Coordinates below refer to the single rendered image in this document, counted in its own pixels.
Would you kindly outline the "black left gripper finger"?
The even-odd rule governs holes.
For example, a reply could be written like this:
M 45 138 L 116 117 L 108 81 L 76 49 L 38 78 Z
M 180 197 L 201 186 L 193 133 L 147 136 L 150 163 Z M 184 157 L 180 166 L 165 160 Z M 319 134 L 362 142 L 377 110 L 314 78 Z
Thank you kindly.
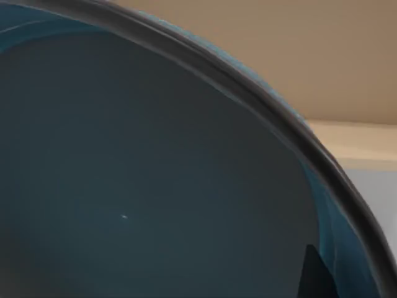
M 297 298 L 337 298 L 332 274 L 313 245 L 307 245 Z

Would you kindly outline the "dark blue bowl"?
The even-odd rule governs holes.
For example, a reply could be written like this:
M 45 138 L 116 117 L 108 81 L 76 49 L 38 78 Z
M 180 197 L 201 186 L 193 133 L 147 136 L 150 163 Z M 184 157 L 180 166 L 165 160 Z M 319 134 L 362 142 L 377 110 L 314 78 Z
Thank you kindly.
M 0 298 L 397 298 L 305 121 L 198 37 L 105 0 L 0 0 Z

